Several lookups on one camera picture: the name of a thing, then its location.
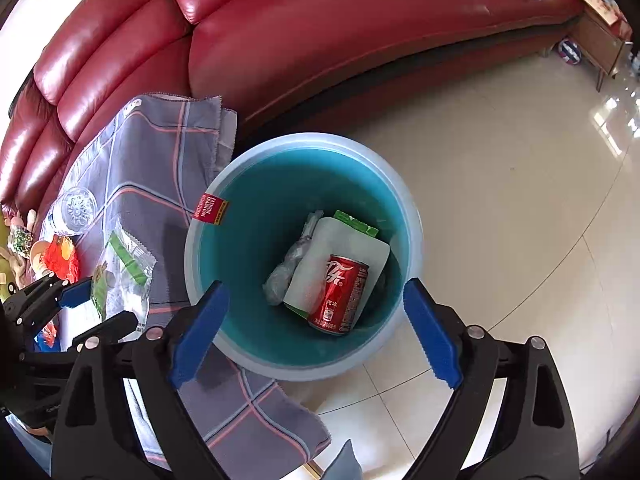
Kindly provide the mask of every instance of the orange wrapper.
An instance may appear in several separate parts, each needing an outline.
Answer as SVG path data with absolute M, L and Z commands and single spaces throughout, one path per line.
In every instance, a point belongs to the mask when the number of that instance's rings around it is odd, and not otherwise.
M 47 269 L 55 272 L 61 280 L 69 280 L 70 283 L 75 283 L 78 280 L 80 265 L 76 247 L 71 238 L 54 235 L 42 260 Z

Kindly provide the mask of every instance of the coca-cola can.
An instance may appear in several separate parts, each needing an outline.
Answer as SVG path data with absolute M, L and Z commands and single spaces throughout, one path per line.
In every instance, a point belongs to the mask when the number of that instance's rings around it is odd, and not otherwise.
M 332 335 L 344 335 L 353 325 L 369 266 L 332 254 L 326 266 L 324 293 L 308 317 L 309 324 Z

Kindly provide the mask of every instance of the red leather sofa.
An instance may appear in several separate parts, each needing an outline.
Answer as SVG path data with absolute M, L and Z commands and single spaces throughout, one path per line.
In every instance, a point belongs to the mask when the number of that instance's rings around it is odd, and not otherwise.
M 444 80 L 550 47 L 581 11 L 579 0 L 83 0 L 15 103 L 0 202 L 46 210 L 137 94 L 222 95 L 238 112 L 239 150 L 290 131 L 346 132 Z

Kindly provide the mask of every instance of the white logo on can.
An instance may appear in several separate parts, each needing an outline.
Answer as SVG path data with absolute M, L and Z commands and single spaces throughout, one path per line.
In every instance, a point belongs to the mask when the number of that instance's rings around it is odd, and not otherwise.
M 353 266 L 347 267 L 342 265 L 340 262 L 331 260 L 327 264 L 326 282 L 333 283 L 334 285 L 342 286 L 342 280 L 344 279 L 343 272 L 345 270 L 351 270 L 351 269 L 353 269 Z

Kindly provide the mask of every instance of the metal screw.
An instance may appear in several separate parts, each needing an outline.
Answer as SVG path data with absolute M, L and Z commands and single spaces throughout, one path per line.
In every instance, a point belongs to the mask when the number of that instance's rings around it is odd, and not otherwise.
M 146 331 L 145 335 L 149 341 L 157 341 L 162 337 L 162 334 L 164 334 L 164 330 L 162 330 L 161 326 L 153 326 Z
M 484 329 L 478 325 L 471 325 L 466 328 L 466 333 L 472 339 L 482 339 L 484 337 Z
M 545 340 L 538 336 L 531 338 L 531 346 L 536 350 L 542 350 L 545 347 Z
M 89 350 L 96 348 L 99 344 L 100 344 L 100 339 L 97 338 L 95 335 L 92 335 L 89 339 L 87 339 L 84 342 L 84 346 Z

